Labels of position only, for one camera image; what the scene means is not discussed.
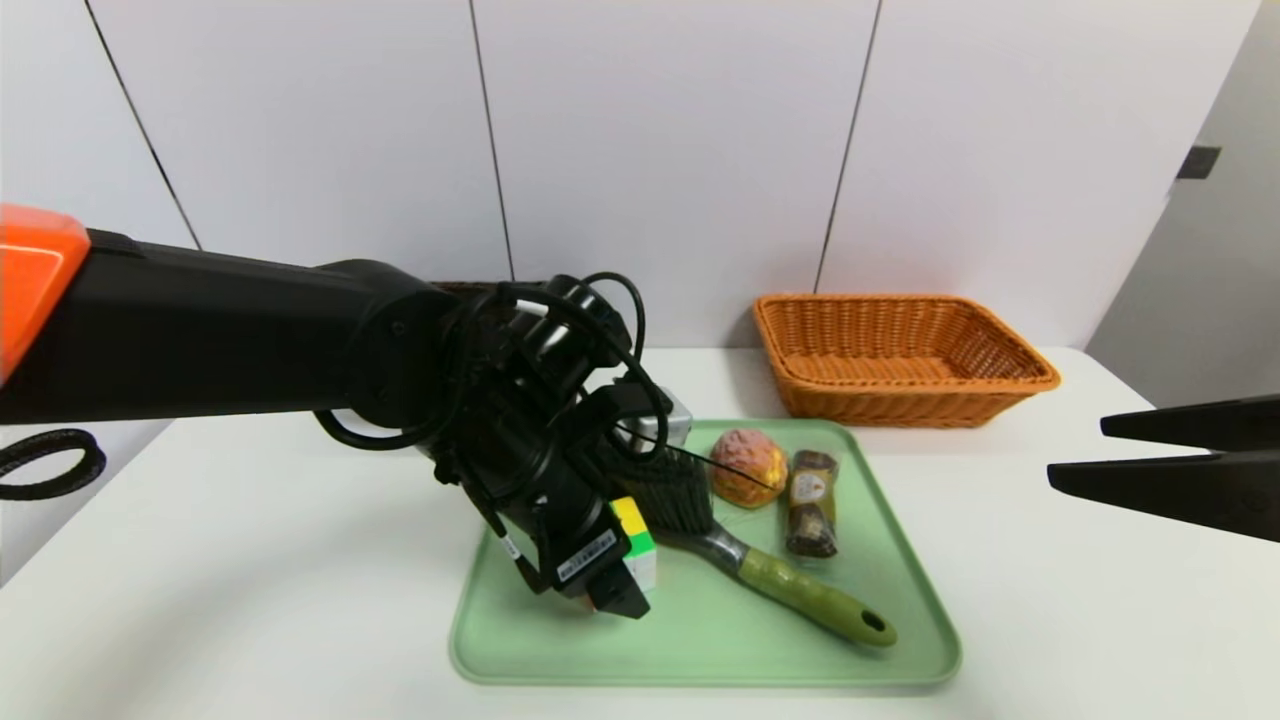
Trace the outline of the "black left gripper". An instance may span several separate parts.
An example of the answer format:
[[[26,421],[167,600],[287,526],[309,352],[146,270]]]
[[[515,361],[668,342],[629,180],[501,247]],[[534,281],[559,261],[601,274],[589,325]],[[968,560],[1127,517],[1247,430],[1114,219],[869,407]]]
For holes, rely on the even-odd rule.
[[[625,565],[631,542],[611,501],[625,455],[603,437],[492,445],[492,536],[535,594],[588,596],[596,612],[644,618],[650,605]]]

